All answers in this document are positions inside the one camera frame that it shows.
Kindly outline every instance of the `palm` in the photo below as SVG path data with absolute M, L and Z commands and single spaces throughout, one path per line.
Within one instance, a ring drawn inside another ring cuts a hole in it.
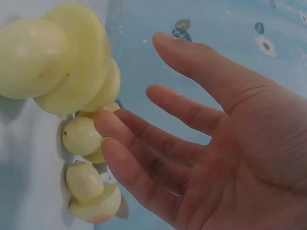
M 113 138 L 102 148 L 117 179 L 180 230 L 304 229 L 305 99 L 206 46 L 158 38 L 154 44 L 168 65 L 203 86 L 224 111 L 160 86 L 147 91 L 165 111 L 210 135 L 207 146 L 126 110 L 116 116 L 103 111 L 95 125 Z

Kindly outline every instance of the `dark spot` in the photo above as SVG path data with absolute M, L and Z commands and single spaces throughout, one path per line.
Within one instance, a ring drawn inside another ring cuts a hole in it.
M 267 44 L 267 43 L 262 43 L 263 47 L 266 49 L 266 50 L 271 50 L 270 46 Z

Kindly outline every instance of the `knuckle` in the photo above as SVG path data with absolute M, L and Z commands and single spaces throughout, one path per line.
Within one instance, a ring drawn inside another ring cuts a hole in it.
M 127 188 L 129 189 L 129 188 L 136 186 L 136 184 L 140 180 L 141 176 L 142 176 L 142 170 L 139 169 L 130 180 L 126 181 L 125 184 L 126 184 Z
M 161 169 L 163 165 L 163 161 L 156 158 L 154 159 L 151 163 L 150 163 L 150 167 L 149 167 L 149 175 L 151 177 L 157 175 Z
M 201 107 L 199 106 L 191 107 L 188 110 L 187 115 L 184 118 L 183 122 L 190 127 L 194 126 L 196 123 L 196 119 L 200 115 L 200 113 L 201 113 Z
M 167 138 L 163 141 L 161 145 L 161 151 L 167 155 L 170 151 L 173 150 L 174 146 L 176 144 L 176 141 L 174 138 Z
M 176 199 L 170 205 L 170 211 L 169 211 L 170 212 L 170 220 L 169 220 L 169 222 L 172 226 L 176 225 L 177 216 L 178 216 L 180 206 L 181 206 L 181 203 Z
M 158 193 L 158 188 L 159 188 L 159 185 L 158 185 L 157 182 L 154 182 L 153 185 L 151 185 L 148 188 L 148 193 L 147 193 L 146 198 L 145 198 L 144 203 L 143 203 L 143 205 L 145 207 L 147 207 L 152 200 L 155 200 L 155 197 Z

